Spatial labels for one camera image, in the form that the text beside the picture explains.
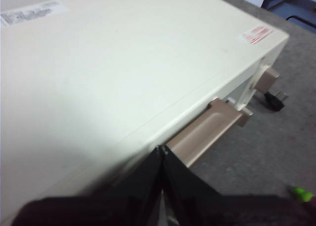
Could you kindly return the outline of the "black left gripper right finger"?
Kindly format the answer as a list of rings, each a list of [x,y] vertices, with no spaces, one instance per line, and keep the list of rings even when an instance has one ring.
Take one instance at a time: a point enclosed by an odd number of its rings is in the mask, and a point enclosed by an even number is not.
[[[222,195],[167,146],[162,148],[164,192],[181,226],[314,226],[298,202],[275,195]]]

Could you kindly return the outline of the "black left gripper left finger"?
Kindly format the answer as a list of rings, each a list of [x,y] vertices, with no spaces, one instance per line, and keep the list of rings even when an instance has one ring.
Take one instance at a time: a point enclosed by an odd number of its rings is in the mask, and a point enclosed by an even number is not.
[[[14,226],[155,226],[159,219],[162,154],[155,148],[125,179],[89,196],[27,203]]]

